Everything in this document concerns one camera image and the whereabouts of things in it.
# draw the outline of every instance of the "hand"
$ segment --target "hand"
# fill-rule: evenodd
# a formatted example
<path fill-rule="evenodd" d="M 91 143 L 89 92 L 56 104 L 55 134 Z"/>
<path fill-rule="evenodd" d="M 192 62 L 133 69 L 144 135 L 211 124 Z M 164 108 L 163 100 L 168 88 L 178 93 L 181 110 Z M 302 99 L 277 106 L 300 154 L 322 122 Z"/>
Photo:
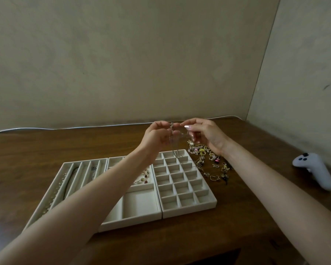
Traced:
<path fill-rule="evenodd" d="M 194 143 L 207 145 L 216 155 L 222 156 L 226 141 L 229 139 L 211 120 L 192 118 L 180 124 L 184 126 Z"/>
<path fill-rule="evenodd" d="M 163 146 L 169 144 L 170 124 L 167 121 L 153 122 L 146 129 L 145 135 L 136 150 L 141 150 L 149 164 L 153 163 Z"/>

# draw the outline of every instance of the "forearm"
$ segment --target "forearm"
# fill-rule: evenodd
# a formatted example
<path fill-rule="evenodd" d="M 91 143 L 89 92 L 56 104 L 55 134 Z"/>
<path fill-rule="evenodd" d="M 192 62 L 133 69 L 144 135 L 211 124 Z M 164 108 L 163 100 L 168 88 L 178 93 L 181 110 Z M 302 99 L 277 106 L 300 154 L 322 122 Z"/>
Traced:
<path fill-rule="evenodd" d="M 331 264 L 331 212 L 228 139 L 223 156 L 311 264 Z"/>
<path fill-rule="evenodd" d="M 147 166 L 135 150 L 58 204 L 0 253 L 0 264 L 68 264 Z"/>

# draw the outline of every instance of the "wooden table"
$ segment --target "wooden table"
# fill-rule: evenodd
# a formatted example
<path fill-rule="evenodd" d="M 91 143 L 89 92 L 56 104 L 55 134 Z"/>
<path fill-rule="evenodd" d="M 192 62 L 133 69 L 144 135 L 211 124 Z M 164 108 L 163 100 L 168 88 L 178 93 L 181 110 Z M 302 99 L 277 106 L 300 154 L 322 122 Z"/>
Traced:
<path fill-rule="evenodd" d="M 299 150 L 236 118 L 216 123 L 331 210 L 331 193 L 311 180 L 305 169 L 291 165 Z M 21 233 L 63 162 L 127 155 L 147 126 L 1 133 L 0 250 Z M 179 148 L 187 149 L 187 143 Z M 208 158 L 205 162 L 206 171 L 220 173 Z M 187 264 L 279 234 L 238 174 L 230 171 L 229 177 L 228 185 L 206 179 L 217 198 L 216 209 L 96 234 L 74 264 Z"/>

